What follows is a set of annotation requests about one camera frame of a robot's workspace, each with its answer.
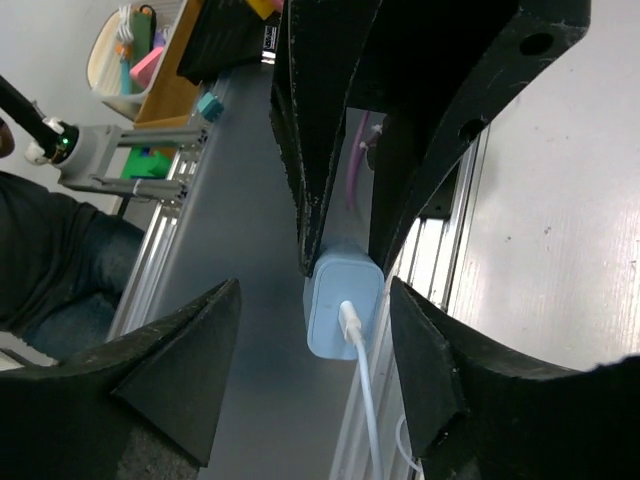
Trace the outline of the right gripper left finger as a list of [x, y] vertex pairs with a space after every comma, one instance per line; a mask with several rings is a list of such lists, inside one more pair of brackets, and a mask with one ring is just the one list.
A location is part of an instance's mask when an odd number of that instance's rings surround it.
[[193, 479], [207, 466], [239, 328], [227, 280], [53, 366], [1, 375], [5, 479]]

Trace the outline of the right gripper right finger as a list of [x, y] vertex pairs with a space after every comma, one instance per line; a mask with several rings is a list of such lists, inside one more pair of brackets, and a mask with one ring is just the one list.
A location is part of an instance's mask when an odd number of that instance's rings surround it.
[[413, 454], [428, 479], [635, 479], [639, 360], [577, 371], [513, 350], [405, 282], [392, 340]]

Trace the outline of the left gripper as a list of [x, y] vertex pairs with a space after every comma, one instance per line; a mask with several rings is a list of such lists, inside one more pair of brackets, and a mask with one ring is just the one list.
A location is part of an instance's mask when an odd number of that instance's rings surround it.
[[587, 1], [285, 2], [270, 118], [301, 272], [311, 275], [319, 255], [347, 100], [387, 113], [368, 250], [388, 272], [460, 156], [589, 24]]

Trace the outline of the blue charger plug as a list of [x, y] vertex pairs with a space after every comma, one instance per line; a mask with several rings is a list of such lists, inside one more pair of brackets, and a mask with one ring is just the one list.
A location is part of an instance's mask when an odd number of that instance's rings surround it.
[[381, 269], [358, 245], [326, 246], [304, 285], [309, 350], [322, 359], [357, 359], [348, 326], [357, 325], [362, 339], [371, 340], [384, 287]]

